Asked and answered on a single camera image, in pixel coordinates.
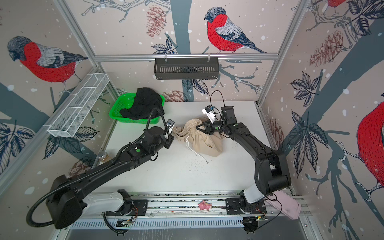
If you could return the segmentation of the beige drawstring shorts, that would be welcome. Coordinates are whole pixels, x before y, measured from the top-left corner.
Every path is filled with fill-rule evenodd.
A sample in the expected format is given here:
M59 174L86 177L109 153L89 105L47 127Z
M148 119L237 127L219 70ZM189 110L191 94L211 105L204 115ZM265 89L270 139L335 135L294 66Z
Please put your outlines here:
M185 123L183 127L174 127L172 135L180 142L189 143L192 150L198 154L217 157L223 152L223 136L219 133L207 135L198 131L196 127L203 123L202 120L192 119Z

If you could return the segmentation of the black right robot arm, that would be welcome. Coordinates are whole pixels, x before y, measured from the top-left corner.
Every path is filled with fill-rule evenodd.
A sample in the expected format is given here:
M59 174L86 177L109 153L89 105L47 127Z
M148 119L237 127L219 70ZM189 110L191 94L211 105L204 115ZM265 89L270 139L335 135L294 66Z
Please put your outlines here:
M282 151L274 150L257 139L243 123L238 123L232 106L221 107L221 118L216 118L214 107L202 109L209 119L196 129L204 134L224 133L240 144L255 161L254 183L241 191L240 209L251 213L258 202L270 194L288 188L292 184L288 162Z

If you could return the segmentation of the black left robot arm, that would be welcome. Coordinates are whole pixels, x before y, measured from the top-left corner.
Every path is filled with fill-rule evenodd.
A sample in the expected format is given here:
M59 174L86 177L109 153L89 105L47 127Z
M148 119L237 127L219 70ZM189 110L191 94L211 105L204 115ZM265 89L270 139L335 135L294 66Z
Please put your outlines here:
M63 229L76 222L84 210L91 206L85 200L91 192L125 172L148 161L155 161L162 148L170 148L175 122L169 119L163 120L163 124L163 128L146 126L141 136L123 146L109 162L76 177L57 177L51 191L30 207L26 216L27 224L34 228L54 225L56 229ZM49 222L38 223L33 220L33 213L41 203L45 203L49 210L52 218Z

